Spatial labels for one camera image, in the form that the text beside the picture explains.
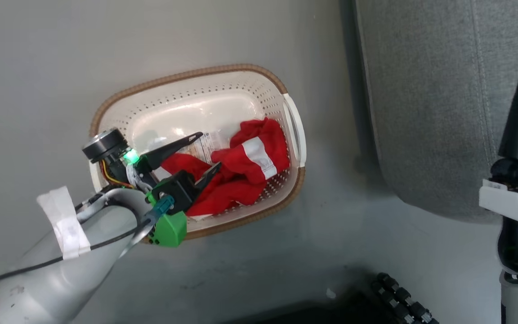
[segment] plastic basket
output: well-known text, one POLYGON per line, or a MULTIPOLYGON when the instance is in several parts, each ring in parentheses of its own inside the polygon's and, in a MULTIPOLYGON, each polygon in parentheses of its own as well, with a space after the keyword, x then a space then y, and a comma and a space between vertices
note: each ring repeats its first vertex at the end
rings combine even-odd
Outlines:
MULTIPOLYGON (((197 131, 234 135, 239 123, 275 119, 286 137, 290 168, 269 179, 255 205, 238 206, 202 220, 189 219, 186 239, 230 230, 262 219, 288 205, 304 182, 306 142, 303 125, 281 80, 265 68, 236 64, 202 68, 145 82, 114 94, 93 117, 90 136, 117 127, 139 153, 156 138, 177 140, 197 131)), ((103 180, 90 165, 93 186, 103 180)))

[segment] orange wire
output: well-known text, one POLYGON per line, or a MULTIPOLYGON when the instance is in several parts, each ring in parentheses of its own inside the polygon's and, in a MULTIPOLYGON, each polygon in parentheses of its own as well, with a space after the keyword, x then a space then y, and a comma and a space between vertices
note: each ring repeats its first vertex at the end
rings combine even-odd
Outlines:
POLYGON ((134 189, 133 186, 131 186, 129 183, 117 181, 109 176, 109 173, 107 172, 107 166, 105 164, 105 160, 101 160, 101 174, 103 174, 103 177, 108 181, 115 183, 116 185, 124 186, 127 188, 134 189))

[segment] green led light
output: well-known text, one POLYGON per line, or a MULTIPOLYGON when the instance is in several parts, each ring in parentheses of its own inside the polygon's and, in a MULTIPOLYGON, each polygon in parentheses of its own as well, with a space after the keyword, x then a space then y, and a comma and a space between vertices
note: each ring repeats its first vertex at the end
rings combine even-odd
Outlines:
POLYGON ((139 160, 139 155, 137 155, 137 151, 131 149, 129 152, 125 153, 123 158, 127 161, 128 164, 135 164, 139 160))

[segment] gray fabric surface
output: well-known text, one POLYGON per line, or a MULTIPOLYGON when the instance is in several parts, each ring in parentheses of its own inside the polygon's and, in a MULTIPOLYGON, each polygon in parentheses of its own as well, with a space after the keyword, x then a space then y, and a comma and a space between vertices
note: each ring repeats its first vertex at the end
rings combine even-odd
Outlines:
POLYGON ((487 223, 481 179, 518 79, 518 1, 356 0, 387 183, 411 205, 487 223))

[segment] green bracket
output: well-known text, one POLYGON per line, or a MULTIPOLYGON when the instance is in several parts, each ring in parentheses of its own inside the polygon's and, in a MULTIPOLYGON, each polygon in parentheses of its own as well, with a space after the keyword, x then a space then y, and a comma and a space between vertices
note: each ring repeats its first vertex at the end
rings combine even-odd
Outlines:
MULTIPOLYGON (((147 200, 152 206, 156 199, 149 191, 146 194, 147 200)), ((155 228, 148 234, 149 243, 159 246, 176 248, 183 242, 187 235, 187 215, 183 211, 175 215, 163 215, 156 223, 155 228)))

